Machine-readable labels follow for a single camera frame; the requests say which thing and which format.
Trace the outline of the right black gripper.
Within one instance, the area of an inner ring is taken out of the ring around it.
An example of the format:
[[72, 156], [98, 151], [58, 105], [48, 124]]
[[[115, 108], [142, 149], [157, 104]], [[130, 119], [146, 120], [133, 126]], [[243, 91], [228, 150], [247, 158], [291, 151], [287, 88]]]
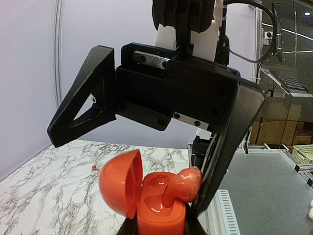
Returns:
[[198, 217], [210, 205], [235, 151], [265, 101], [259, 85], [237, 70], [172, 50], [130, 43], [121, 49], [117, 73], [120, 116], [163, 131], [186, 116], [214, 134], [202, 165], [199, 195], [190, 209]]

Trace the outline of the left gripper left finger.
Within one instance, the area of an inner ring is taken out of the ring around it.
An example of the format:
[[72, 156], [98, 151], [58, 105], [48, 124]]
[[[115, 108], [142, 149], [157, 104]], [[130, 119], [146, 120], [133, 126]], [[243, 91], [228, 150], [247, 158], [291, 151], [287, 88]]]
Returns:
[[116, 235], [139, 235], [137, 226], [137, 217], [134, 219], [125, 218]]

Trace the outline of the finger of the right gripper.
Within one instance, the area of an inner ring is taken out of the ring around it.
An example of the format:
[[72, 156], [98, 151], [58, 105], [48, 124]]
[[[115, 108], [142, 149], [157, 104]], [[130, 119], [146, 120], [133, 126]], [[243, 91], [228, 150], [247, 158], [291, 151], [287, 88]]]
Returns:
[[52, 118], [47, 134], [55, 147], [116, 119], [114, 49], [93, 47]]

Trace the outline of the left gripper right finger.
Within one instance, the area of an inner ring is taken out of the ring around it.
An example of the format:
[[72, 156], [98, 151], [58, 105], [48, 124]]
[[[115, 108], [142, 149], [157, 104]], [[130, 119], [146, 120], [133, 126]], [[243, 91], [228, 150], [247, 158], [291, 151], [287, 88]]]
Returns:
[[207, 235], [199, 220], [187, 214], [185, 218], [184, 235]]

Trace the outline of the small red clip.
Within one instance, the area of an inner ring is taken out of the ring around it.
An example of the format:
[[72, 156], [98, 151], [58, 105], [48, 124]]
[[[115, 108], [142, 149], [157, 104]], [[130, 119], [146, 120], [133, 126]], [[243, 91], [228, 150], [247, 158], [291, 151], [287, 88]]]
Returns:
[[196, 166], [183, 169], [169, 181], [163, 194], [163, 205], [171, 207], [176, 199], [192, 202], [202, 183], [202, 172]]

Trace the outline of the red round cap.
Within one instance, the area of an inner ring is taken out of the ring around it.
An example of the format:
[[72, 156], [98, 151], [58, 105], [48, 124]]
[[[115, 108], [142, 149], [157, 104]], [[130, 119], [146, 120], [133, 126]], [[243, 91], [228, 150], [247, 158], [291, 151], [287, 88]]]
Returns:
[[163, 194], [170, 180], [169, 172], [143, 175], [138, 149], [109, 160], [99, 176], [103, 200], [116, 213], [137, 219], [140, 235], [181, 235], [185, 226], [185, 204], [179, 199], [165, 207]]

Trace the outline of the small red fragment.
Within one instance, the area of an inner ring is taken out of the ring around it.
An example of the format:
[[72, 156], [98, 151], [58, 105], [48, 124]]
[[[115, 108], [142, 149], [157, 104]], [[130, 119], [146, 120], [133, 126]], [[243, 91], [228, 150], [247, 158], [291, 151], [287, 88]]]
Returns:
[[100, 170], [96, 165], [93, 165], [92, 169], [95, 170], [95, 171], [99, 171]]

